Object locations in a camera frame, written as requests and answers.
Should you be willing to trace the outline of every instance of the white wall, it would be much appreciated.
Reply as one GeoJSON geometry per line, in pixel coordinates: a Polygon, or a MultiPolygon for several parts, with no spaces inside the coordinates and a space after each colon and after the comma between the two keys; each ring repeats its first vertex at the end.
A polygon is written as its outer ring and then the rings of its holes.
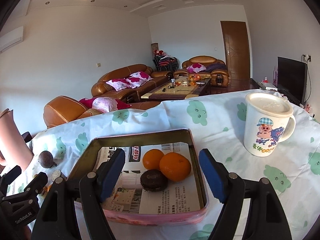
{"type": "MultiPolygon", "coordinates": [[[[220,21],[247,23],[244,6],[231,4],[180,8],[151,16],[148,20],[152,42],[158,42],[159,49],[176,57],[180,65],[199,55],[213,56],[225,62],[220,21]]],[[[247,30],[251,54],[248,27],[247,30]]]]}
{"type": "Polygon", "coordinates": [[[310,103],[320,119],[320,25],[303,0],[250,0],[245,5],[253,56],[253,78],[273,77],[277,57],[310,54],[310,103]]]}
{"type": "Polygon", "coordinates": [[[153,66],[148,20],[129,12],[52,7],[8,22],[0,36],[22,25],[24,41],[0,54],[0,110],[14,109],[21,133],[46,129],[43,108],[56,96],[90,98],[103,74],[136,63],[153,66]]]}

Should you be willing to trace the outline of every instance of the small orange fruit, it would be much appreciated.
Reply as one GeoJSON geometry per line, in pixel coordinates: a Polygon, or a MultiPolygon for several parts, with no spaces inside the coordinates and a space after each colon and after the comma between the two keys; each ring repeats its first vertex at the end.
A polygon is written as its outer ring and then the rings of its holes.
{"type": "Polygon", "coordinates": [[[145,153],[142,158],[142,164],[147,170],[160,170],[159,163],[164,156],[158,149],[151,149],[145,153]]]}
{"type": "Polygon", "coordinates": [[[168,179],[179,182],[191,172],[191,164],[183,155],[175,152],[167,153],[160,161],[160,171],[168,179]]]}

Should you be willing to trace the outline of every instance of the tv screen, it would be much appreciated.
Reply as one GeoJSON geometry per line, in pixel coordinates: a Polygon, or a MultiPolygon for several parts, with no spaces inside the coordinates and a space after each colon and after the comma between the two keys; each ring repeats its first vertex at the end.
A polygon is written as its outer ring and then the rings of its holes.
{"type": "Polygon", "coordinates": [[[307,87],[307,64],[278,57],[278,89],[291,99],[304,103],[307,87]]]}

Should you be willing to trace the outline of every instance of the tiled floor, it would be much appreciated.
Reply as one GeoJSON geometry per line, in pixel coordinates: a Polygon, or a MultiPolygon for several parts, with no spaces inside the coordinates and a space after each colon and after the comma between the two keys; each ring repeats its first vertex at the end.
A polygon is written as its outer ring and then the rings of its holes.
{"type": "Polygon", "coordinates": [[[253,80],[230,80],[228,87],[211,87],[211,94],[222,94],[228,92],[258,89],[258,84],[253,80]]]}

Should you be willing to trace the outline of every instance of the air conditioner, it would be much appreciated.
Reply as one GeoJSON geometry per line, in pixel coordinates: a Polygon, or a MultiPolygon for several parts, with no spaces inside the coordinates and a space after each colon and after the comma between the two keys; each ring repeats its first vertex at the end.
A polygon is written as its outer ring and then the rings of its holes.
{"type": "Polygon", "coordinates": [[[23,41],[23,26],[0,37],[0,53],[23,41]]]}

